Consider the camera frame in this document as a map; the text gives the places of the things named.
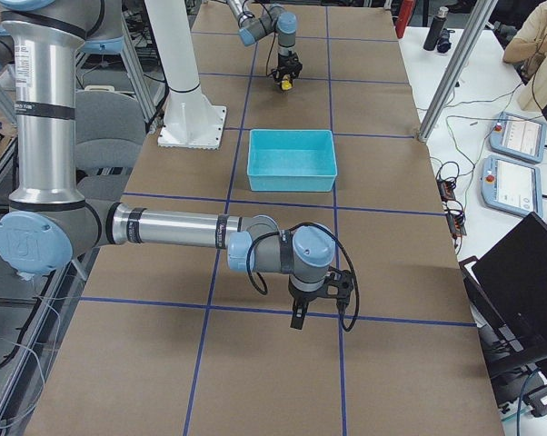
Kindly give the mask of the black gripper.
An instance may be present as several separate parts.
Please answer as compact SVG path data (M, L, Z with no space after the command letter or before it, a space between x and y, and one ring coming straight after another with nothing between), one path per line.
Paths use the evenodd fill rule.
M297 53L278 54L278 63L273 70L274 78L297 78L302 71L302 63Z
M323 298L327 294L327 287L323 285L314 291L303 291L293 283L289 283L288 291L293 297L291 327L295 330L301 330L308 312L309 303L317 298Z

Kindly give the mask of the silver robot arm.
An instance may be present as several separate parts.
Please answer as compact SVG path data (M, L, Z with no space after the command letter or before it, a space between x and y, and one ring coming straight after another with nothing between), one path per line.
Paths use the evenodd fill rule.
M279 87L287 91L298 78L303 65L295 50L298 27L297 16L278 4L263 5L256 16L249 8L250 1L225 1L234 15L238 34L245 46L254 45L268 35L277 37L277 66L266 72Z
M337 238L324 226L283 230L270 217L152 211L85 198L75 178L75 56L122 48L118 1L4 1L2 24L14 40L19 185L0 220L0 256L22 273L45 274L79 254L123 243L172 243L227 253L232 270L267 293L265 273L289 278L291 325L310 302L333 299L339 314L357 305L353 269L333 266Z

